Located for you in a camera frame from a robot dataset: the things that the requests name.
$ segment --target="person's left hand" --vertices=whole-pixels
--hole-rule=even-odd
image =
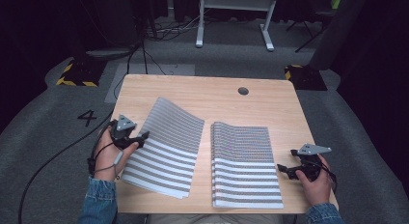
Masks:
[[[101,138],[99,139],[99,143],[95,150],[95,155],[97,155],[97,153],[99,153],[102,150],[102,148],[112,143],[110,135],[111,129],[112,127],[109,126],[101,135]],[[135,152],[138,146],[139,144],[135,142],[126,149],[124,149],[123,157],[120,159],[120,161],[115,167],[110,166],[114,164],[114,161],[121,150],[118,149],[114,144],[111,144],[110,146],[106,147],[104,150],[100,152],[99,156],[96,159],[94,178],[103,181],[113,181],[115,177],[120,173],[120,171],[123,170],[123,167],[125,166],[127,160],[133,154],[133,152]]]

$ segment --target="hand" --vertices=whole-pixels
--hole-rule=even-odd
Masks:
[[[125,166],[129,157],[133,154],[133,152],[135,152],[135,150],[139,146],[139,144],[135,142],[126,149],[124,149],[123,157],[120,159],[118,164],[115,167],[111,167],[121,151],[112,143],[110,135],[111,129],[112,127],[109,126],[103,132],[95,150],[95,155],[97,155],[97,153],[99,152],[100,153],[99,156],[96,158],[94,178],[103,181],[113,181],[115,177],[120,173],[120,171],[123,170],[123,167]]]
[[[321,159],[322,163],[325,164],[329,169],[329,164],[325,160],[325,158],[320,154],[318,156]],[[329,203],[331,193],[331,177],[328,175],[328,172],[321,169],[318,178],[313,182],[310,182],[310,180],[301,170],[297,170],[295,174],[303,184],[304,193],[307,197],[307,200],[312,206],[321,203]]]

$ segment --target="yellow and black warning tape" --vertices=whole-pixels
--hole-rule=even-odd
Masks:
[[[69,62],[63,73],[60,76],[60,79],[57,81],[57,85],[68,85],[68,86],[90,86],[97,87],[97,81],[83,81],[81,79],[69,78],[69,75],[73,75],[73,61]]]
[[[300,65],[289,65],[284,68],[284,73],[286,74],[286,80],[291,81],[291,72],[290,69],[294,68],[303,68],[303,66]]]

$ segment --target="sleeve cuff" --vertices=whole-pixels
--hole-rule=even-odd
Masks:
[[[325,219],[341,219],[340,213],[334,204],[322,203],[310,207],[307,212],[307,223],[315,223]]]
[[[98,200],[115,200],[117,198],[115,182],[102,181],[93,178],[88,178],[88,182],[87,197]]]

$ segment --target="black cable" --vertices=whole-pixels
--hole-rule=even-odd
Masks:
[[[127,63],[126,63],[126,74],[123,75],[123,78],[118,82],[118,84],[117,84],[117,85],[115,86],[115,88],[114,88],[114,97],[115,97],[115,99],[118,99],[117,95],[115,94],[115,92],[117,91],[117,88],[120,86],[121,82],[125,79],[125,77],[129,74],[129,68],[130,68],[129,63],[130,63],[130,59],[132,58],[132,56],[133,56],[133,54],[136,52],[136,50],[137,50],[137,49],[135,49],[133,52],[131,52],[131,53],[129,54],[129,57],[128,57],[128,60],[127,60]]]
[[[111,166],[108,166],[108,167],[106,167],[106,168],[102,168],[102,169],[95,170],[95,171],[94,171],[94,174],[95,174],[96,172],[100,172],[100,171],[107,170],[107,169],[110,169],[110,168],[115,168],[115,164],[112,164]]]
[[[147,214],[146,216],[145,216],[145,219],[144,219],[144,224],[147,224],[148,223],[148,218],[149,218],[149,214]]]
[[[150,54],[148,54],[148,56],[150,56],[150,59],[159,67],[159,69],[160,69],[160,71],[163,73],[163,75],[167,75],[164,71],[163,71],[163,69],[159,66],[159,64],[157,64],[154,60],[153,60],[153,57],[150,55]]]
[[[185,22],[182,24],[178,24],[177,26],[173,26],[173,27],[169,27],[171,26],[174,22],[172,22],[171,24],[169,24],[167,27],[162,28],[162,29],[156,29],[156,32],[161,33],[162,37],[161,38],[155,38],[155,37],[151,37],[150,35],[147,36],[147,39],[153,42],[160,42],[160,41],[170,41],[176,37],[178,37],[180,34],[184,34],[189,32],[191,29],[194,29],[196,27],[190,27],[188,28],[189,25],[195,25],[196,23],[198,23],[198,21],[195,19],[192,19],[189,22]],[[168,37],[169,35],[174,35],[173,37],[170,37],[168,39],[165,39],[166,37]]]
[[[323,163],[317,164],[317,163],[309,161],[309,160],[301,160],[301,163],[312,164],[312,165],[314,165],[316,167],[319,167],[319,168],[323,169],[325,172],[327,172],[330,175],[330,178],[334,183],[334,189],[333,189],[334,194],[337,192],[337,187],[338,187],[337,176],[333,172],[330,171],[330,169],[327,167],[327,165],[325,165]]]
[[[147,64],[147,56],[145,55],[145,44],[142,42],[142,51],[144,52],[144,62],[145,62],[145,73],[148,74],[148,64]]]
[[[296,223],[297,223],[297,218],[298,218],[298,215],[297,215],[297,214],[294,214],[294,219],[292,219],[292,224],[296,224]]]
[[[94,127],[90,132],[88,132],[87,134],[85,134],[84,136],[82,136],[81,138],[79,138],[78,140],[74,141],[73,143],[71,143],[70,145],[68,145],[67,147],[63,148],[62,150],[60,150],[59,152],[57,152],[56,154],[54,154],[51,158],[49,158],[37,171],[36,173],[31,177],[31,179],[27,182],[23,194],[21,196],[20,199],[20,205],[18,208],[18,224],[22,224],[22,213],[23,213],[23,205],[24,205],[24,199],[25,196],[27,194],[27,191],[31,185],[31,183],[33,182],[33,180],[36,178],[36,176],[39,174],[39,172],[45,167],[47,166],[52,160],[54,160],[57,156],[59,156],[60,154],[62,154],[63,152],[65,152],[66,150],[70,149],[71,147],[73,147],[74,145],[78,144],[79,142],[81,142],[82,140],[84,140],[85,138],[87,138],[88,136],[90,136],[94,131],[96,131],[100,126],[102,126],[106,120],[108,120],[111,116],[112,113],[114,112],[114,110],[112,110],[105,119],[103,119],[103,121],[98,124],[96,127]]]
[[[104,126],[104,128],[99,132],[98,137],[96,138],[96,141],[94,142],[93,145],[93,150],[91,151],[91,158],[94,158],[95,150],[96,147],[98,146],[98,141],[100,140],[102,134],[105,132],[105,130],[110,126],[110,124]]]
[[[111,146],[111,145],[113,145],[113,144],[114,144],[114,142],[112,142],[112,143],[110,143],[110,144],[107,144],[107,145],[105,145],[104,147],[102,147],[101,150],[99,150],[99,152],[98,152],[98,153],[96,154],[96,156],[94,157],[94,160],[96,161],[96,159],[99,157],[99,154],[102,152],[102,150],[108,148],[109,146]]]

